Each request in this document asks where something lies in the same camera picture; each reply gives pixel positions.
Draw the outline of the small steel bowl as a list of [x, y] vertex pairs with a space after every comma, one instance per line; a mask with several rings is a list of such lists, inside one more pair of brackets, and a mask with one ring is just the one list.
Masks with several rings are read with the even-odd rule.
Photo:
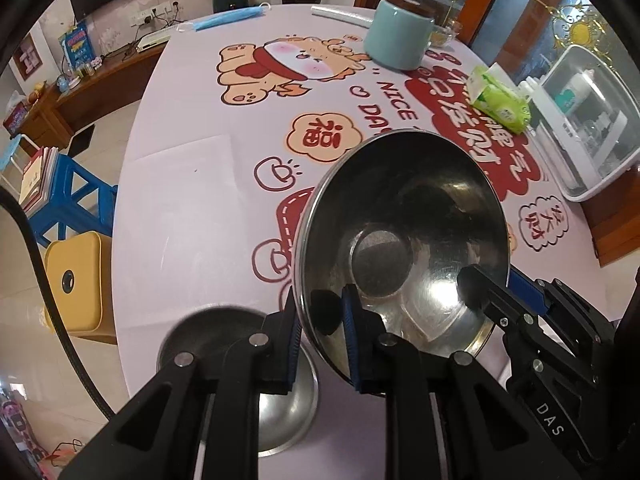
[[156, 367], [192, 356], [213, 388], [214, 427], [257, 439], [259, 457], [282, 453], [302, 440], [316, 414], [316, 367], [300, 342], [293, 307], [265, 314], [224, 306], [183, 318], [165, 336]]

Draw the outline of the large steel bowl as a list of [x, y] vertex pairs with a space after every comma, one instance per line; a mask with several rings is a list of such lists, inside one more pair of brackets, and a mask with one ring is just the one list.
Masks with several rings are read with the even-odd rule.
[[329, 301], [347, 285], [386, 330], [419, 350], [477, 356], [494, 323], [459, 296], [458, 274], [474, 264], [506, 284], [506, 217], [482, 168], [436, 133], [383, 133], [336, 162], [306, 203], [294, 244], [298, 316], [343, 379], [344, 330]]

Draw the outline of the green tissue pack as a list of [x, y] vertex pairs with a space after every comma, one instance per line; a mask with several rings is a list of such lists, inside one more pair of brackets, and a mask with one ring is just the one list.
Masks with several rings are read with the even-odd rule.
[[470, 103], [512, 133], [524, 133], [530, 123], [526, 97], [497, 64], [476, 66], [466, 80]]

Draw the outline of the white sterilizer box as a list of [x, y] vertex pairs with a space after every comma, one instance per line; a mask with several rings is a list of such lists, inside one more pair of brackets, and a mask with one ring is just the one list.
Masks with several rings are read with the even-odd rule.
[[612, 68], [572, 44], [544, 76], [518, 88], [527, 134], [570, 202], [603, 191], [639, 162], [639, 103]]

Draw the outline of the yellow plastic stool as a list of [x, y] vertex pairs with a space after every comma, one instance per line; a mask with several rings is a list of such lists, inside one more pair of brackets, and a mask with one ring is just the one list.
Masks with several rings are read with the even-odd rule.
[[88, 231], [52, 242], [44, 268], [66, 332], [117, 344], [112, 300], [112, 239]]

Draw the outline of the blue plastic stool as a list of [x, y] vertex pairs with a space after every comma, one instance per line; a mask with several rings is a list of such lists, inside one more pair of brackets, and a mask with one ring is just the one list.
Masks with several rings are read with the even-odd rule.
[[47, 248], [47, 234], [56, 229], [56, 240], [65, 240], [67, 231], [89, 231], [113, 235], [118, 186], [101, 180], [75, 159], [58, 155], [49, 180], [47, 199], [27, 214], [36, 242]]

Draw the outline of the printed pink tablecloth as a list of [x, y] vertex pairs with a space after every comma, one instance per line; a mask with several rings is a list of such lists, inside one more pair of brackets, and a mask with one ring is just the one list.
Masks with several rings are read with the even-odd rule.
[[[464, 83], [478, 57], [453, 44], [395, 73], [362, 58], [363, 37], [308, 6], [274, 6], [168, 42], [132, 125], [116, 200], [113, 304], [130, 393], [154, 375], [180, 318], [216, 304], [277, 310], [312, 189], [358, 142], [394, 129], [434, 131], [469, 153], [501, 200], [513, 263], [605, 308], [582, 208], [563, 197], [526, 136], [469, 104]], [[334, 77], [297, 72], [283, 90], [238, 96], [224, 64], [284, 40], [334, 52]]]

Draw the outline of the teal ceramic jar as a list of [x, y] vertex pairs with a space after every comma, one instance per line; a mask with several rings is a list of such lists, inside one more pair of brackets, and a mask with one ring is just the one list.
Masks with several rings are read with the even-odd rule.
[[363, 41], [378, 65], [408, 72], [422, 63], [434, 29], [433, 13], [413, 0], [381, 0]]

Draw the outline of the stack of books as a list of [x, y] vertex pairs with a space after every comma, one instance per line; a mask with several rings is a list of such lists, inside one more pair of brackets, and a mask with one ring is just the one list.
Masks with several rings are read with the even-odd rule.
[[59, 154], [58, 148], [40, 148], [23, 171], [18, 202], [28, 218], [49, 201]]

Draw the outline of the wooden tv cabinet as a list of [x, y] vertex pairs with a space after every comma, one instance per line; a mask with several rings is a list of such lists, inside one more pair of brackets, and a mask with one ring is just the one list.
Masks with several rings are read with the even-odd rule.
[[65, 93], [50, 84], [17, 132], [38, 146], [66, 148], [76, 132], [142, 99], [164, 47], [161, 44], [128, 58], [119, 51], [93, 76]]

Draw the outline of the light blue stool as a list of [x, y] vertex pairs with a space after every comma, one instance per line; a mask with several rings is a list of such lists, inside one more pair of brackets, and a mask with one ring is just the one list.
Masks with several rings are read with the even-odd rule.
[[26, 165], [40, 146], [29, 136], [17, 133], [1, 152], [1, 184], [14, 188], [20, 183]]

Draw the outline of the blue face mask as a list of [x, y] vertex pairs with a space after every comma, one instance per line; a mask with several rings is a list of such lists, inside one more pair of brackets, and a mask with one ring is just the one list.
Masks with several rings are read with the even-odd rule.
[[234, 9], [215, 13], [213, 15], [206, 16], [206, 18], [198, 18], [192, 22], [180, 23], [177, 26], [177, 32], [200, 32], [201, 30], [233, 24], [249, 20], [250, 18], [260, 18], [270, 10], [271, 4], [263, 2], [259, 6], [248, 6], [243, 9]]

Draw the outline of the blue poster box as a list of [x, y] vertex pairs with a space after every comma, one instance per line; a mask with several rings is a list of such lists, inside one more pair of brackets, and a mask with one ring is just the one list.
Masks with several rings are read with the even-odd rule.
[[81, 66], [90, 64], [96, 57], [85, 21], [75, 24], [59, 36], [58, 43], [71, 70], [78, 70]]

